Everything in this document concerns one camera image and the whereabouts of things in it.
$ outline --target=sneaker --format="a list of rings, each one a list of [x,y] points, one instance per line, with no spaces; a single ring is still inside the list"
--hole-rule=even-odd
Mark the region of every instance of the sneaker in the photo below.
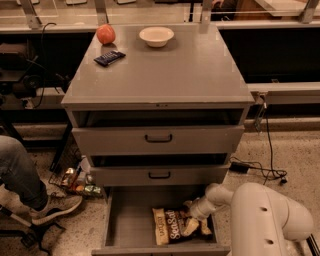
[[[46,207],[41,211],[30,209],[34,225],[42,225],[58,216],[74,211],[82,202],[82,196],[57,197],[55,193],[48,197]]]

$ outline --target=gray drawer cabinet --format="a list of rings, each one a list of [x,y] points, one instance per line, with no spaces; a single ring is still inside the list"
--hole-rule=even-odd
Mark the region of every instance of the gray drawer cabinet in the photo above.
[[[92,255],[225,256],[213,217],[210,239],[157,246],[152,208],[177,208],[223,181],[252,96],[215,25],[170,25],[174,38],[157,49],[139,39],[144,27],[114,26],[112,45],[94,37],[62,101],[107,202]],[[114,49],[126,57],[93,61]]]

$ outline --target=drawer handle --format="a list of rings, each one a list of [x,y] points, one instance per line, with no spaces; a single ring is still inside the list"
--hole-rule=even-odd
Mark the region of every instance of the drawer handle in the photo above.
[[[149,143],[168,143],[172,141],[172,134],[169,134],[168,136],[150,136],[146,134],[144,136],[145,140]]]
[[[157,176],[154,176],[152,175],[151,172],[148,173],[149,175],[149,179],[153,179],[153,180],[159,180],[159,179],[169,179],[171,177],[171,172],[168,172],[166,175],[157,175]]]

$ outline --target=jeans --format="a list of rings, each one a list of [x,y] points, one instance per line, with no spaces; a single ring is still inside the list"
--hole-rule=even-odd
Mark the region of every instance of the jeans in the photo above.
[[[0,178],[20,201],[33,209],[46,205],[46,185],[40,180],[35,164],[16,139],[0,135]]]

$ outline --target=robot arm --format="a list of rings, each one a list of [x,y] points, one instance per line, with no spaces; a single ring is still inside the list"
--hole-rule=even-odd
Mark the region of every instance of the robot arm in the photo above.
[[[192,203],[190,214],[203,220],[219,205],[231,206],[233,256],[288,256],[285,239],[305,240],[314,228],[304,206],[257,183],[245,183],[234,193],[211,184]]]

